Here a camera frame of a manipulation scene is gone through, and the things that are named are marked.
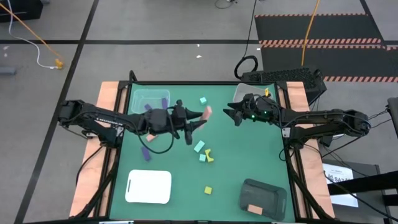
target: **wooden table edge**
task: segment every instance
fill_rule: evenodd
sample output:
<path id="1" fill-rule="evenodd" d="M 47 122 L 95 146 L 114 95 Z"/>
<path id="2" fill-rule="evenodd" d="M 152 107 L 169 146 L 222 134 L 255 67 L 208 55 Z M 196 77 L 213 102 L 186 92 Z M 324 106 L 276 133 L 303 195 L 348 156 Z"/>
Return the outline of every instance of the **wooden table edge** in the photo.
<path id="1" fill-rule="evenodd" d="M 118 92 L 119 82 L 103 82 L 99 91 L 98 100 L 96 106 L 107 110 L 113 110 L 116 102 L 116 94 Z M 305 95 L 304 85 L 302 82 L 287 82 L 287 91 L 289 94 L 290 105 L 293 110 L 296 111 L 308 111 L 307 97 Z M 283 91 L 279 89 L 280 102 L 285 105 Z M 121 105 L 119 111 L 122 112 L 124 108 L 124 99 L 126 93 L 122 95 Z M 83 161 L 86 160 L 97 148 L 100 142 L 98 139 L 90 139 L 87 141 L 85 155 Z M 318 149 L 316 140 L 309 140 L 308 145 Z M 307 182 L 307 188 L 311 194 L 315 197 L 317 202 L 323 207 L 327 214 L 335 216 L 333 207 L 331 205 L 330 195 L 326 184 L 326 179 L 323 176 L 322 160 L 318 153 L 314 152 L 313 149 L 305 146 L 300 151 L 303 163 L 303 169 L 305 173 L 305 180 Z M 75 195 L 73 197 L 72 206 L 70 209 L 70 216 L 74 216 L 79 213 L 84 206 L 90 201 L 93 194 L 96 192 L 100 182 L 101 170 L 104 162 L 105 150 L 101 150 L 97 156 L 87 163 L 85 168 L 80 173 L 80 178 L 76 186 Z M 303 202 L 303 195 L 300 190 L 296 187 L 298 207 L 301 217 L 306 217 L 305 207 Z M 99 215 L 105 215 L 106 206 L 108 204 L 109 197 L 109 186 L 103 194 L 102 206 L 99 211 Z"/>

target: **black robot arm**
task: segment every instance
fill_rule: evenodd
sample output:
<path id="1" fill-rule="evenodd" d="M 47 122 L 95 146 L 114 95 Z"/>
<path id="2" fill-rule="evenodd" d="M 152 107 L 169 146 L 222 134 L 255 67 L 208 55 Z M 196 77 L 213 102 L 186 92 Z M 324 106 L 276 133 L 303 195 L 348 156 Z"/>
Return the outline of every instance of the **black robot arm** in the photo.
<path id="1" fill-rule="evenodd" d="M 324 136 L 347 134 L 359 137 L 367 135 L 370 130 L 368 116 L 355 110 L 329 110 L 297 112 L 279 106 L 265 96 L 247 94 L 237 103 L 228 103 L 231 109 L 224 112 L 239 126 L 242 119 L 262 121 L 274 124 L 282 129 L 282 135 L 289 145 L 297 149 L 309 139 Z M 319 124 L 311 128 L 295 127 L 296 124 Z"/>
<path id="2" fill-rule="evenodd" d="M 206 121 L 188 123 L 187 120 L 198 118 L 202 113 L 184 108 L 181 100 L 169 109 L 172 110 L 171 114 L 167 110 L 153 109 L 142 114 L 127 115 L 98 108 L 82 100 L 67 100 L 62 104 L 58 122 L 65 128 L 78 125 L 84 129 L 83 132 L 96 134 L 101 145 L 106 147 L 119 147 L 120 134 L 117 128 L 104 127 L 97 121 L 113 124 L 136 135 L 171 133 L 175 138 L 180 139 L 177 131 L 184 130 L 185 141 L 191 145 L 192 132 Z"/>

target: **paper sheet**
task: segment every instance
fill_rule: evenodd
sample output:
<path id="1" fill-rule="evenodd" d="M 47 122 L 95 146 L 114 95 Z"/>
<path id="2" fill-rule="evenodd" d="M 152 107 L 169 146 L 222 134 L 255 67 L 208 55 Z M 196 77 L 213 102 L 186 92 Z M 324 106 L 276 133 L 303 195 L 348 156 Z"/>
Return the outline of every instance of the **paper sheet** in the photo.
<path id="1" fill-rule="evenodd" d="M 329 164 L 323 164 L 323 170 L 328 178 L 332 179 L 334 182 L 338 183 L 341 181 L 352 180 L 353 171 L 347 167 L 334 166 Z M 346 205 L 350 207 L 358 208 L 358 200 L 353 196 L 346 195 L 333 195 L 330 196 L 331 202 L 337 205 Z"/>

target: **yellow object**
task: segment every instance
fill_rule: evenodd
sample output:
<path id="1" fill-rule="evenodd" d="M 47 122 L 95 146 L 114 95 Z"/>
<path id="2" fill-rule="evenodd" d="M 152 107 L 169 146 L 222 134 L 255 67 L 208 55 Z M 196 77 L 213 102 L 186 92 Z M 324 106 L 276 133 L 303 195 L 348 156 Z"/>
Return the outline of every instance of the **yellow object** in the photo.
<path id="1" fill-rule="evenodd" d="M 211 187 L 205 187 L 205 194 L 211 194 L 211 191 L 212 191 L 213 189 L 211 188 Z"/>
<path id="2" fill-rule="evenodd" d="M 210 156 L 209 156 L 210 152 L 211 152 L 211 149 L 206 149 L 206 150 L 205 150 L 207 162 L 213 162 L 213 161 L 214 161 L 214 159 L 213 159 L 213 158 L 210 158 Z"/>
<path id="3" fill-rule="evenodd" d="M 307 33 L 305 34 L 304 45 L 303 45 L 303 52 L 302 52 L 302 54 L 301 54 L 301 66 L 304 65 L 305 46 L 306 46 L 306 44 L 307 44 L 308 35 L 310 34 L 310 29 L 311 29 L 311 26 L 312 26 L 313 18 L 314 18 L 314 16 L 315 16 L 315 13 L 317 13 L 317 10 L 318 10 L 319 2 L 320 2 L 320 0 L 317 1 L 317 4 L 315 5 L 315 9 L 313 9 L 313 13 L 312 13 L 312 16 L 311 16 L 310 23 L 309 23 L 309 25 L 308 25 Z"/>
<path id="4" fill-rule="evenodd" d="M 36 38 L 38 38 L 53 54 L 58 56 L 60 59 L 55 59 L 55 64 L 58 69 L 63 68 L 63 57 L 54 51 L 43 39 L 41 39 L 32 29 L 30 29 L 19 17 L 17 17 L 14 13 L 12 13 L 8 8 L 6 8 L 3 4 L 0 3 L 0 7 L 2 7 L 5 11 L 7 11 L 10 15 L 16 18 L 27 30 L 29 30 Z"/>

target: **floor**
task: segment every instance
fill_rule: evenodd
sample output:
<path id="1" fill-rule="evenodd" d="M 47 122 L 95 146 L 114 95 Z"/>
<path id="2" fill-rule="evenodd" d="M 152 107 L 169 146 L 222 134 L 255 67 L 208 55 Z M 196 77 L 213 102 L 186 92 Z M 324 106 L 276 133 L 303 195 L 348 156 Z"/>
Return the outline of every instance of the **floor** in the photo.
<path id="1" fill-rule="evenodd" d="M 316 0 L 265 0 L 256 14 L 311 13 Z M 398 2 L 367 0 L 385 40 L 398 40 Z M 27 44 L 0 44 L 0 65 L 14 66 L 17 75 L 0 77 L 0 217 L 13 223 L 37 157 L 44 143 L 54 109 L 70 70 L 77 43 L 93 0 L 51 0 L 42 18 L 28 21 L 43 39 L 70 40 L 52 47 L 63 55 L 65 69 L 49 70 L 35 63 L 36 50 Z M 87 40 L 154 40 L 147 44 L 86 44 L 81 52 L 67 99 L 95 103 L 101 82 L 125 80 L 133 69 L 139 80 L 235 80 L 233 69 L 243 56 L 253 1 L 238 1 L 217 9 L 214 0 L 99 0 Z M 364 12 L 360 0 L 322 0 L 319 13 Z M 0 24 L 1 40 L 12 39 L 8 24 Z M 20 24 L 13 34 L 34 37 Z M 256 29 L 251 39 L 257 38 Z M 213 44 L 165 44 L 161 40 L 217 40 Z M 53 65 L 54 56 L 42 45 L 40 62 Z M 258 45 L 248 55 L 260 56 Z M 241 71 L 252 65 L 244 64 Z M 356 109 L 376 114 L 387 98 L 398 95 L 396 83 L 327 83 L 320 110 Z M 384 121 L 388 115 L 372 120 Z M 335 148 L 349 138 L 333 143 Z M 74 193 L 76 172 L 85 140 L 56 127 L 47 158 L 37 181 L 25 222 L 67 218 Z M 391 123 L 372 129 L 368 136 L 338 151 L 346 161 L 379 164 L 381 172 L 398 170 L 397 137 Z M 380 218 L 358 221 L 382 223 Z"/>

